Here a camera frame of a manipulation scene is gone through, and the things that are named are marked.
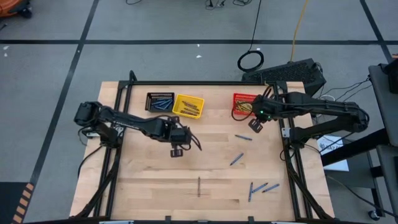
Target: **yellow basket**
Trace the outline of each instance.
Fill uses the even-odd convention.
[[[195,111],[198,111],[199,114],[198,115],[192,115],[192,114],[186,114],[186,113],[182,113],[181,111],[184,111],[186,109],[190,110],[190,111],[194,111],[194,109],[185,106],[186,104],[192,104],[196,106]],[[177,98],[175,99],[175,103],[173,106],[173,113],[181,115],[181,116],[186,116],[188,118],[195,118],[198,119],[201,116],[201,112],[203,110],[203,105],[205,104],[205,100],[202,98],[197,98],[194,96],[187,96],[187,95],[183,95],[183,94],[178,94]]]

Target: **red basket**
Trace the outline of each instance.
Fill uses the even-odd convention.
[[[233,99],[234,114],[248,115],[249,112],[237,110],[236,103],[237,103],[237,101],[244,101],[244,102],[252,103],[256,96],[257,95],[234,93],[234,99]]]

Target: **wooden table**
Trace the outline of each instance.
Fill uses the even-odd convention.
[[[98,101],[113,107],[117,85],[117,82],[103,82]],[[302,83],[288,83],[288,88],[303,92]],[[293,221],[286,166],[279,159],[282,141],[278,122],[267,122],[256,134],[248,126],[249,119],[237,122],[231,118],[233,93],[257,95],[264,90],[264,86],[134,85],[129,113],[143,118],[158,115],[144,110],[147,92],[171,91],[204,98],[200,119],[181,117],[182,124],[191,127],[200,140],[203,151],[193,145],[183,157],[171,158],[169,143],[153,141],[139,131],[127,129],[111,218],[164,220],[171,215],[172,220],[247,221],[248,216],[253,216],[256,221]],[[312,125],[309,114],[294,120],[296,126],[303,128]],[[236,138],[235,134],[253,140]],[[98,144],[99,139],[89,140],[85,156]],[[307,144],[317,147],[315,140]],[[76,215],[98,188],[104,152],[98,152],[85,162],[70,215]],[[244,152],[243,158],[229,166],[241,152]],[[319,154],[304,148],[301,155],[309,191],[333,216]],[[201,178],[201,197],[197,195],[198,177]],[[269,183],[268,187],[278,183],[280,187],[264,194],[256,192],[248,202],[251,182],[254,188],[265,182]],[[302,195],[298,188],[297,191],[304,217]]]

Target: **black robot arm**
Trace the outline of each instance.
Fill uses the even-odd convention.
[[[256,120],[249,125],[259,132],[260,123],[270,120],[294,118],[307,113],[327,114],[337,116],[333,121],[314,125],[309,128],[285,128],[282,130],[284,137],[290,139],[293,147],[304,147],[304,144],[313,137],[336,131],[349,131],[359,133],[368,127],[369,115],[356,103],[336,102],[314,99],[309,95],[291,92],[279,95],[283,101],[277,101],[264,95],[258,95],[253,103],[253,113]]]
[[[171,143],[173,148],[170,152],[171,157],[183,156],[183,149],[190,149],[191,140],[201,150],[198,139],[188,127],[180,124],[178,116],[162,115],[144,119],[115,111],[98,102],[86,102],[80,104],[74,121],[77,125],[88,128],[91,132],[98,133],[101,138],[101,144],[107,147],[119,147],[121,143],[118,131],[105,124],[114,123],[116,126],[136,129],[145,136],[159,142]]]

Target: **white paper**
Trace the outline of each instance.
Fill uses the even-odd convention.
[[[318,148],[323,150],[325,147],[329,146],[331,143],[339,140],[341,137],[338,136],[323,136],[322,138],[318,139]],[[343,146],[343,140],[340,140],[327,149],[325,149],[323,152],[321,152],[322,155],[331,152],[335,149],[338,149],[339,147]],[[348,163],[347,160],[339,161],[334,164],[330,164],[328,166],[323,167],[325,170],[335,170],[335,171],[349,171],[348,169]]]

